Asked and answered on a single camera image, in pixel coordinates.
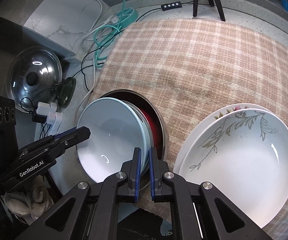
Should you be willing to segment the light blue ceramic bowl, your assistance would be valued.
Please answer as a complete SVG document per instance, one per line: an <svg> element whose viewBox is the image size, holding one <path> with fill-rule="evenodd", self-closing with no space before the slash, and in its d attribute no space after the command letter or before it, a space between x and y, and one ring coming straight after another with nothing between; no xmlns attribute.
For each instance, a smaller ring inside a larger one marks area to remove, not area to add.
<svg viewBox="0 0 288 240"><path fill-rule="evenodd" d="M96 183L119 172L122 164L132 160L134 148L141 150L143 173L151 148L151 135L143 117L124 101L100 98L81 114L77 127L90 130L88 140L77 145L77 155L86 174Z"/></svg>

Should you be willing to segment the white plate grey leaf pattern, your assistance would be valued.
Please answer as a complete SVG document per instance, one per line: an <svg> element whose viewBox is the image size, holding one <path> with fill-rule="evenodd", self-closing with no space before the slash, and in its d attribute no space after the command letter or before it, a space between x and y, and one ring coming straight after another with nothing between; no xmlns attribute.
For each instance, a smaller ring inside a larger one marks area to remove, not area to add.
<svg viewBox="0 0 288 240"><path fill-rule="evenodd" d="M288 199L288 127L264 109L229 113L193 140L176 172L212 183L263 228Z"/></svg>

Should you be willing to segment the red steel bowl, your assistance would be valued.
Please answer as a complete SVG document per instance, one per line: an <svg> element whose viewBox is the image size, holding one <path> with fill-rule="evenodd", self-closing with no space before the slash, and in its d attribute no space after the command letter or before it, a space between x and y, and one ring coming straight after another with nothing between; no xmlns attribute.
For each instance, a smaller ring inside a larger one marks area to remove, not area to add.
<svg viewBox="0 0 288 240"><path fill-rule="evenodd" d="M147 112L143 108L140 108L140 111L145 116L145 118L149 123L153 135L154 147L156 148L158 159L161 159L163 150L163 137L159 120L154 116L152 116L151 113Z"/></svg>

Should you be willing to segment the large stainless steel bowl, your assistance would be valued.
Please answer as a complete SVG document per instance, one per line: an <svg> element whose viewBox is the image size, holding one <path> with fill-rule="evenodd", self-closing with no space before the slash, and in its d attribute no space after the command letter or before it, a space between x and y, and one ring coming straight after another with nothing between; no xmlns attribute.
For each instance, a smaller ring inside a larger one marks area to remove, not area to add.
<svg viewBox="0 0 288 240"><path fill-rule="evenodd" d="M122 98L112 95L93 103L96 157L101 177L115 173L118 193L135 196L141 183L160 191L161 168L167 137L162 117L151 102L131 91Z"/></svg>

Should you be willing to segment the large floral white plate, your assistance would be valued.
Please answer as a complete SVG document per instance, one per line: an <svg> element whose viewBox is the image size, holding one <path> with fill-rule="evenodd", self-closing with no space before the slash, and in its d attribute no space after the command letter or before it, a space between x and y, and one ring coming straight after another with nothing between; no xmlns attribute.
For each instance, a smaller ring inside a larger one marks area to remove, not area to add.
<svg viewBox="0 0 288 240"><path fill-rule="evenodd" d="M173 167L173 172L179 173L180 167L184 161L184 158L192 146L193 142L201 135L201 133L208 128L213 122L215 122L217 119L221 118L224 115L227 115L231 112L234 112L239 109L246 109L246 108L255 108L255 109L262 109L269 111L269 109L256 105L253 103L236 103L233 105L228 105L223 108L220 108L216 110L215 112L208 115L206 118L204 118L188 135L186 140L184 141L179 153L177 154L177 158L175 160L175 164Z"/></svg>

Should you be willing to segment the white power adapters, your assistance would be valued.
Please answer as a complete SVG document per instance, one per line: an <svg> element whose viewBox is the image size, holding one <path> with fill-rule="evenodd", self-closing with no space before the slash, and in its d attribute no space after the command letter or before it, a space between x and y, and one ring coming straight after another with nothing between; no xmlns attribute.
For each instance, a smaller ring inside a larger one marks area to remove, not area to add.
<svg viewBox="0 0 288 240"><path fill-rule="evenodd" d="M54 102L44 103L38 102L37 111L38 115L46 117L46 123L50 125L50 133L55 134L63 121L63 113L57 111L57 104Z"/></svg>

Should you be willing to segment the grey work glove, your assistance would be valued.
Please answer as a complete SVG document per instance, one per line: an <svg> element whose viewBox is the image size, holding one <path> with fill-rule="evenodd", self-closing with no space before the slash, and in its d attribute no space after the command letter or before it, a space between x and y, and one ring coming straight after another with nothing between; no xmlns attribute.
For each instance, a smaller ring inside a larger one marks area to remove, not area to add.
<svg viewBox="0 0 288 240"><path fill-rule="evenodd" d="M54 204L42 176L24 186L23 192L6 193L2 199L11 213L32 220L37 220Z"/></svg>

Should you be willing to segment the black round stand base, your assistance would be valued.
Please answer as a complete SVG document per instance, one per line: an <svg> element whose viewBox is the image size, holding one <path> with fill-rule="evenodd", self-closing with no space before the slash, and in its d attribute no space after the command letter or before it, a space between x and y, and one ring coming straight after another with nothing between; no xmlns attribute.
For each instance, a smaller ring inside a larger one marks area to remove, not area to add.
<svg viewBox="0 0 288 240"><path fill-rule="evenodd" d="M55 87L57 103L60 108L66 108L71 102L76 88L76 79L68 77Z"/></svg>

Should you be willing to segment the glass pot lid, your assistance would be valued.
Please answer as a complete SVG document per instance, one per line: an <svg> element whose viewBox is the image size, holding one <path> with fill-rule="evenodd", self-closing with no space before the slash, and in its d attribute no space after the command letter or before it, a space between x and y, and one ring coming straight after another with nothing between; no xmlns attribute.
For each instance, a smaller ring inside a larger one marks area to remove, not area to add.
<svg viewBox="0 0 288 240"><path fill-rule="evenodd" d="M30 112L39 102L55 100L54 89L62 82L62 67L57 55L48 48L32 46L12 61L6 80L7 97L15 107Z"/></svg>

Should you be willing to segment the teal power strip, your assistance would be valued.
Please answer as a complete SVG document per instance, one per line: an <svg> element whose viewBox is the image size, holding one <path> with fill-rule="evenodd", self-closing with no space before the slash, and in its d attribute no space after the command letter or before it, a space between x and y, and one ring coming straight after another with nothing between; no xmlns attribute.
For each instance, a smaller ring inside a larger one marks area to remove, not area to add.
<svg viewBox="0 0 288 240"><path fill-rule="evenodd" d="M115 15L114 26L116 26L117 28L125 29L130 24L134 23L137 20L138 16L139 14L136 9L132 7L124 8L122 11L118 12Z"/></svg>

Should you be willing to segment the beige plaid cloth mat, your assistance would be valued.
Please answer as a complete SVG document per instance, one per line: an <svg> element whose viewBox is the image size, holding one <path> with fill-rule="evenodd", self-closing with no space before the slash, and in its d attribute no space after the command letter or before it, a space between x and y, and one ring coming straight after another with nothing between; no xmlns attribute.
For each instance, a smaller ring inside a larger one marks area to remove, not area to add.
<svg viewBox="0 0 288 240"><path fill-rule="evenodd" d="M158 109L173 167L191 131L224 106L254 103L288 126L288 48L227 22L137 22L115 42L90 100L116 89L138 92ZM288 239L288 200L264 230Z"/></svg>

